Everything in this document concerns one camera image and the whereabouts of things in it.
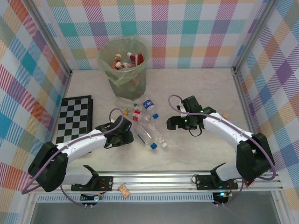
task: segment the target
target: trash can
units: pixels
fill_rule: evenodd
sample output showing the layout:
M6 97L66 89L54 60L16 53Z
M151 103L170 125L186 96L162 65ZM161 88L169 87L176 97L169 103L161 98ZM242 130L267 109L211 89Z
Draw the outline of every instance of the trash can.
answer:
M144 62L133 68L121 70L112 69L111 62L116 54L121 55L123 62L127 62L127 53L142 53ZM146 89L146 63L149 58L148 49L136 38L121 37L105 44L98 54L98 65L101 72L108 77L114 94L118 97L135 100L142 96Z

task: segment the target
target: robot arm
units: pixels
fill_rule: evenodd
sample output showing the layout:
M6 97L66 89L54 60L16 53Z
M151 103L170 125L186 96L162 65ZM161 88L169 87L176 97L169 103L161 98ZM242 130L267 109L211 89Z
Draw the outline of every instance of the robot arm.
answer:
M69 164L95 149L122 146L133 142L130 131L132 123L125 118L116 130L99 135L112 130L120 121L121 116L114 123L100 125L90 133L69 142L57 145L52 142L45 143L29 166L28 172L31 176L35 176L54 153L65 148L48 164L36 181L46 192L55 190L61 184L80 184L86 189L92 188L97 184L98 174L87 165L72 167Z
M225 120L211 107L203 109L194 96L182 100L177 108L184 113L200 113L207 116L187 115L171 117L167 120L167 128L169 130L175 130L176 126L185 130L192 130L197 129L197 126L199 126L220 136L236 151L235 163L224 163L211 170L211 178L215 187L219 187L223 182L235 178L244 178L248 182L253 182L261 174L271 169L267 158L247 137L249 136L255 140L274 164L268 141L263 134L253 134L238 128Z

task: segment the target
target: clear plastic bottle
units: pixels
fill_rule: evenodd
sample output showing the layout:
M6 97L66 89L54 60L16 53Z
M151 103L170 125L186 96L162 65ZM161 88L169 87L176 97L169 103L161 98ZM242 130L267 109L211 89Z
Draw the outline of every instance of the clear plastic bottle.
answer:
M143 125L141 124L135 125L134 131L145 145L150 146L152 149L157 148L157 144L155 143L154 139L147 132L147 130Z
M133 100L122 98L122 97L116 98L116 106L123 110L128 110L130 112L143 110L142 104L136 104L133 102Z
M163 135L157 130L157 128L153 124L147 124L145 128L153 136L156 143L159 144L162 148L165 148L168 145Z
M134 121L138 121L138 122L150 122L151 116L148 114L145 114L144 112L141 111L134 111L131 112L129 110L125 110L124 114L126 116L129 116L129 118L131 118Z
M148 111L154 119L157 119L159 117L158 113L156 112L155 105L148 95L144 94L141 98L141 102L145 110Z

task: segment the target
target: blue bottle cap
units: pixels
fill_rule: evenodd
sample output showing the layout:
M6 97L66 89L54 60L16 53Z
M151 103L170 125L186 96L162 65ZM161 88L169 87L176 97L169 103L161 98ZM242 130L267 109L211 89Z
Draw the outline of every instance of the blue bottle cap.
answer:
M153 115L153 118L154 119L156 119L156 118L158 118L159 117L159 115L157 114L157 113L155 113L154 115Z
M156 143L153 143L153 144L150 145L150 147L151 147L152 149L156 149L156 148L157 148L157 144L156 144Z

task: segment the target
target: black and white checkerboard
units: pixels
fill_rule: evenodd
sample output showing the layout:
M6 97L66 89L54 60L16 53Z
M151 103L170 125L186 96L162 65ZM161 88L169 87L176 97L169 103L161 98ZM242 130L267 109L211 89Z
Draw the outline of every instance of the black and white checkerboard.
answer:
M58 121L56 143L81 137L93 127L93 99L91 96L63 98Z

